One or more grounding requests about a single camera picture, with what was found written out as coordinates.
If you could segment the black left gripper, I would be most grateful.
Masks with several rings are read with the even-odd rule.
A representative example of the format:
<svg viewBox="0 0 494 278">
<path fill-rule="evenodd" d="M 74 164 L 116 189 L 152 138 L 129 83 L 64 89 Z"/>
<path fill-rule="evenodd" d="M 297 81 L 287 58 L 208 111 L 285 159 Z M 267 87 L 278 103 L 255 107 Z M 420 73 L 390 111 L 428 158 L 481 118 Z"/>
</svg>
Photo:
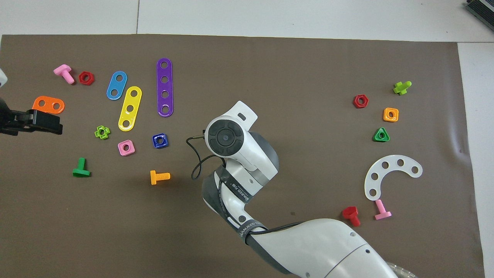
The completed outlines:
<svg viewBox="0 0 494 278">
<path fill-rule="evenodd" d="M 0 134 L 17 136 L 19 132 L 48 132 L 63 134 L 60 117 L 39 110 L 11 110 L 0 97 Z"/>
</svg>

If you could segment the orange heart plate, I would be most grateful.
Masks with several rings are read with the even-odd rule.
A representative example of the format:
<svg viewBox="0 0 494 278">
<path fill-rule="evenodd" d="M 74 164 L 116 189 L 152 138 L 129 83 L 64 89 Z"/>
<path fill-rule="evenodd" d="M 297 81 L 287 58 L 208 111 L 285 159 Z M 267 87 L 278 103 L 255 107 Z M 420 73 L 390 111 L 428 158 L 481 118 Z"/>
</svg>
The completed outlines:
<svg viewBox="0 0 494 278">
<path fill-rule="evenodd" d="M 65 109 L 65 103 L 56 97 L 39 96 L 35 99 L 32 109 L 51 114 L 60 114 Z"/>
</svg>

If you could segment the pink plastic screw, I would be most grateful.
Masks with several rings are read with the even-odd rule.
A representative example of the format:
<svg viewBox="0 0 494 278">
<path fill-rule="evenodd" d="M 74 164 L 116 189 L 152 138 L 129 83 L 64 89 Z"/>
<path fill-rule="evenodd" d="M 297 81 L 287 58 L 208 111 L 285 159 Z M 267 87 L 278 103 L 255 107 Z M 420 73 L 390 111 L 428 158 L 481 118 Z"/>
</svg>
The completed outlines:
<svg viewBox="0 0 494 278">
<path fill-rule="evenodd" d="M 62 64 L 53 70 L 54 74 L 62 77 L 68 84 L 74 84 L 75 80 L 71 75 L 72 68 L 69 65 Z"/>
<path fill-rule="evenodd" d="M 381 199 L 376 200 L 375 203 L 378 209 L 378 213 L 374 216 L 376 220 L 381 220 L 392 216 L 392 213 L 386 210 Z"/>
</svg>

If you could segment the green plastic screw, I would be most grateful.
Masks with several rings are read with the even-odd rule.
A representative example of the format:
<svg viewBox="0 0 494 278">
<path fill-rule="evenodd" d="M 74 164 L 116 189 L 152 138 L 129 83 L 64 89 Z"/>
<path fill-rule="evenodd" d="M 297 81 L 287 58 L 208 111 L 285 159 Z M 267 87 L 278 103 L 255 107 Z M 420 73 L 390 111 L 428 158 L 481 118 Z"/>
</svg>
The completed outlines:
<svg viewBox="0 0 494 278">
<path fill-rule="evenodd" d="M 85 169 L 85 162 L 86 159 L 84 157 L 80 157 L 78 159 L 77 166 L 72 171 L 73 176 L 78 178 L 91 176 L 91 172 Z"/>
</svg>

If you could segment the blue two-hole strip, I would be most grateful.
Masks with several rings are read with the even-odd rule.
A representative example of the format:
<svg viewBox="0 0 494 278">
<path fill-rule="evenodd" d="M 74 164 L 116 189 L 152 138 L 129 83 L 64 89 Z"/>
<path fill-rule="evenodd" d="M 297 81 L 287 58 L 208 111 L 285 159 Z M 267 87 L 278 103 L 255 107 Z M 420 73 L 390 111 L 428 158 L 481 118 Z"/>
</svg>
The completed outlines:
<svg viewBox="0 0 494 278">
<path fill-rule="evenodd" d="M 109 100 L 115 101 L 122 97 L 127 84 L 127 74 L 124 71 L 116 71 L 111 76 L 106 95 Z"/>
</svg>

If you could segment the yellow three-hole strip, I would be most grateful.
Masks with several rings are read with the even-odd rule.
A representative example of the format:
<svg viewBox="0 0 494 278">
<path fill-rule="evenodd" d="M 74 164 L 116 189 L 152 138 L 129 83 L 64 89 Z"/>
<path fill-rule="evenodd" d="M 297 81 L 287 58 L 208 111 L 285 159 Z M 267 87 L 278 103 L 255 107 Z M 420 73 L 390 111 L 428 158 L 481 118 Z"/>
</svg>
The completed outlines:
<svg viewBox="0 0 494 278">
<path fill-rule="evenodd" d="M 118 128 L 121 131 L 128 132 L 134 128 L 141 98 L 142 90 L 138 86 L 127 89 L 118 120 Z"/>
</svg>

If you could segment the purple four-hole strip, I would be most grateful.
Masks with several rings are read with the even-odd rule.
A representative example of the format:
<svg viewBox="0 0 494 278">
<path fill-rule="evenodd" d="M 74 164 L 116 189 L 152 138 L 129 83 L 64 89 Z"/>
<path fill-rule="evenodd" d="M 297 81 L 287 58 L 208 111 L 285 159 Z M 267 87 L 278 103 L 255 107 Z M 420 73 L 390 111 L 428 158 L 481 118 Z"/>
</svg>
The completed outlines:
<svg viewBox="0 0 494 278">
<path fill-rule="evenodd" d="M 157 112 L 161 117 L 170 117 L 174 111 L 173 64 L 161 58 L 156 65 Z"/>
</svg>

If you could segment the orange plastic screw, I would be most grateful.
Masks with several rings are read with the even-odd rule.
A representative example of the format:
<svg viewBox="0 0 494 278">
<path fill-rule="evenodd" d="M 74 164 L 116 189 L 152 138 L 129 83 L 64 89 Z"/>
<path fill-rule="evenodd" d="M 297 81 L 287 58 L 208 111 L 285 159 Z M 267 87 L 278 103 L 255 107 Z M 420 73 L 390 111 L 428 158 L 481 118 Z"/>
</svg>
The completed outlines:
<svg viewBox="0 0 494 278">
<path fill-rule="evenodd" d="M 167 181 L 171 179 L 170 173 L 157 173 L 155 170 L 150 171 L 151 185 L 156 185 L 158 181 Z"/>
</svg>

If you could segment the brown table mat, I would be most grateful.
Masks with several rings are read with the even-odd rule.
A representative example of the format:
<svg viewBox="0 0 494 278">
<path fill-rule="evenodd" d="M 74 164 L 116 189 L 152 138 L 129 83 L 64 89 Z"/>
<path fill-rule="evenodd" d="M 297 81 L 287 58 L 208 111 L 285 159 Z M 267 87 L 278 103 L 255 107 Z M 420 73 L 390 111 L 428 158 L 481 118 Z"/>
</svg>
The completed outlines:
<svg viewBox="0 0 494 278">
<path fill-rule="evenodd" d="M 157 112 L 156 65 L 173 64 L 174 111 Z M 66 64 L 68 84 L 53 70 Z M 279 155 L 279 172 L 247 204 L 268 228 L 341 219 L 356 206 L 360 234 L 385 261 L 422 278 L 485 278 L 464 90 L 455 43 L 169 35 L 3 36 L 0 89 L 11 109 L 62 99 L 63 134 L 0 134 L 0 278 L 289 278 L 268 265 L 202 199 L 185 140 L 237 101 Z M 92 72 L 90 86 L 79 74 Z M 106 91 L 127 74 L 119 100 Z M 404 95 L 397 82 L 411 81 Z M 142 90 L 134 128 L 118 128 L 125 93 Z M 369 103 L 356 108 L 354 97 Z M 386 107 L 400 111 L 385 122 Z M 109 138 L 94 132 L 108 127 Z M 388 142 L 373 141 L 384 127 Z M 169 146 L 157 149 L 155 134 Z M 135 152 L 121 156 L 118 143 Z M 412 178 L 390 172 L 376 220 L 365 176 L 377 160 L 411 157 Z M 72 175 L 86 159 L 91 176 Z M 171 179 L 151 185 L 150 171 Z"/>
</svg>

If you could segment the red plastic screw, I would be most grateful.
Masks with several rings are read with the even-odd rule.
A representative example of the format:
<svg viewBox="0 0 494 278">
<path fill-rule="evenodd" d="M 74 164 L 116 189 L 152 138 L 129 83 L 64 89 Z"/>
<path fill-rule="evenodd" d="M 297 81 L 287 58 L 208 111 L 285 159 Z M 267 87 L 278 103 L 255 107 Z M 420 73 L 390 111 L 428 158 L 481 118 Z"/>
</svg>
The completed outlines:
<svg viewBox="0 0 494 278">
<path fill-rule="evenodd" d="M 356 206 L 349 206 L 342 210 L 342 216 L 344 219 L 349 220 L 353 227 L 360 226 L 360 219 L 358 217 L 359 211 Z"/>
</svg>

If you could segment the white curved perforated plate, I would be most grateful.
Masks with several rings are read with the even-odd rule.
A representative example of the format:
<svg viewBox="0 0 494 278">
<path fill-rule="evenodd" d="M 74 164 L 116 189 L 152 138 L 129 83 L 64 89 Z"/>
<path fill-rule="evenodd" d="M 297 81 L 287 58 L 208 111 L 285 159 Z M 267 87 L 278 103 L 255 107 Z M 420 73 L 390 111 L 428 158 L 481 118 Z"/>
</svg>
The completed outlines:
<svg viewBox="0 0 494 278">
<path fill-rule="evenodd" d="M 422 166 L 408 156 L 393 154 L 385 156 L 372 164 L 364 180 L 364 193 L 367 199 L 376 201 L 381 198 L 381 183 L 390 172 L 404 172 L 412 178 L 422 176 Z"/>
</svg>

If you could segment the dark grey ribbed device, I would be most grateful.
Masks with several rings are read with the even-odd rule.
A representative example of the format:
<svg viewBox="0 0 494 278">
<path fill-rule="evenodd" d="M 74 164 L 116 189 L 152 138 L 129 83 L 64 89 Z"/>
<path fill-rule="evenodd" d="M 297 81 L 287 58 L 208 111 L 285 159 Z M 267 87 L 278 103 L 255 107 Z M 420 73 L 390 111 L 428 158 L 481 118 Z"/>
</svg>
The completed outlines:
<svg viewBox="0 0 494 278">
<path fill-rule="evenodd" d="M 466 9 L 494 32 L 494 0 L 466 0 Z"/>
</svg>

